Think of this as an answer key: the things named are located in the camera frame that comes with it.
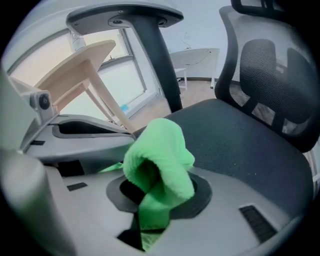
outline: green cloth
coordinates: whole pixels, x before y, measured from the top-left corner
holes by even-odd
[[[170,222],[170,210],[195,194],[187,172],[194,162],[181,128],[164,118],[152,120],[126,152],[123,172],[146,193],[138,209],[145,250],[160,236],[159,231],[150,230],[165,229]]]
[[[116,164],[114,164],[114,165],[109,166],[109,167],[106,168],[106,169],[103,169],[103,170],[99,171],[99,173],[104,173],[104,172],[109,172],[109,171],[113,171],[113,170],[118,170],[118,169],[122,168],[123,165],[124,165],[123,163],[118,162],[118,163],[116,163]]]

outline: office chair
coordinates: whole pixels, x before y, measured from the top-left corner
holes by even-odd
[[[181,126],[194,166],[246,183],[294,217],[313,198],[312,172],[302,154],[320,132],[319,81],[306,58],[312,60],[297,50],[302,42],[292,40],[298,36],[288,24],[232,6],[220,15],[228,49],[217,99],[166,118]]]

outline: gray plastic panel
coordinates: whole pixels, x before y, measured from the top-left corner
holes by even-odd
[[[86,134],[80,134],[80,133],[76,133],[76,134],[63,134],[60,131],[60,127],[63,126],[63,124],[70,124],[70,123],[74,123],[76,122],[77,125],[78,124],[88,124],[92,127],[96,127],[96,128],[101,128],[103,130],[107,130],[110,131],[112,133],[86,133]],[[71,138],[95,138],[95,137],[114,137],[114,136],[127,136],[127,137],[132,137],[133,139],[136,139],[136,137],[129,133],[128,130],[123,131],[122,129],[118,129],[118,128],[113,128],[113,127],[109,127],[106,125],[101,125],[99,123],[95,123],[89,120],[85,120],[85,119],[69,119],[69,120],[65,120],[65,121],[61,121],[59,122],[58,125],[54,126],[54,129],[52,130],[53,135],[61,138],[61,139],[71,139]]]
[[[63,178],[65,186],[87,184],[86,187],[70,191],[70,197],[83,213],[114,237],[130,228],[134,216],[133,213],[119,211],[107,197],[109,182],[123,174],[122,170],[113,170]]]
[[[247,205],[254,205],[277,231],[289,223],[285,212],[243,182],[198,168],[190,171],[211,184],[212,199],[197,217],[171,220],[151,254],[191,256],[210,252],[233,256],[258,247],[258,239],[239,211]]]
[[[54,255],[74,255],[71,233],[53,200],[41,162],[14,150],[0,150],[0,163],[3,195],[32,236]]]
[[[5,198],[18,215],[23,216],[23,209],[29,230],[48,251],[79,256],[143,255],[115,238],[130,227],[133,216],[118,211],[106,195],[108,183],[123,175],[121,169],[62,178],[56,168],[44,167],[30,156],[2,152],[0,156],[5,163],[1,166]],[[171,220],[151,255],[266,255],[300,221],[300,217],[290,220],[276,205],[234,178],[198,168],[190,171],[210,183],[212,199],[197,217]],[[87,186],[67,188],[82,182]],[[41,203],[32,203],[39,196]],[[245,205],[254,205],[278,233],[260,244],[239,211]]]
[[[96,123],[102,127],[111,128],[111,129],[117,130],[119,132],[123,132],[123,133],[128,132],[127,129],[125,129],[121,126],[118,126],[114,123],[103,121],[101,119],[98,119],[98,118],[95,118],[92,116],[82,115],[82,114],[61,114],[61,115],[58,115],[56,117],[56,119],[51,122],[51,124],[59,124],[63,121],[76,120],[76,119],[83,120],[83,121],[89,121],[90,123]]]
[[[109,25],[108,21],[117,15],[148,15],[159,17],[160,28],[172,26],[183,20],[183,14],[168,6],[139,1],[117,1],[96,4],[72,11],[66,17],[66,25],[80,35],[106,30],[128,28],[126,24]]]
[[[72,117],[58,117],[52,124]],[[109,137],[58,138],[53,135],[53,128],[54,125],[45,127],[36,138],[44,141],[44,144],[31,145],[26,153],[45,164],[80,160],[85,173],[95,173],[123,161],[125,153],[134,142],[131,136],[122,133]]]
[[[74,196],[77,191],[88,189],[89,186],[84,187],[79,190],[69,191],[66,187],[59,171],[54,167],[45,167],[47,173],[49,187],[52,193],[53,200],[56,204],[56,207],[65,221],[65,228],[71,233],[72,240],[74,242],[76,253],[70,255],[77,256],[105,256],[107,255],[130,255],[130,256],[143,256],[144,254],[141,251],[138,251],[122,241],[114,237],[118,231],[113,228],[108,228],[106,225],[114,225],[112,222],[115,220],[126,220],[127,216],[122,218],[122,215],[117,212],[115,218],[107,218],[110,215],[100,214],[100,208],[98,203],[99,200],[95,200],[97,193],[93,193],[90,198],[92,202],[97,202],[97,205],[94,208],[94,211],[88,214],[87,211],[84,211],[82,206],[79,204],[76,196]],[[99,216],[98,219],[91,218],[91,214]],[[126,228],[125,224],[118,223],[118,229]]]

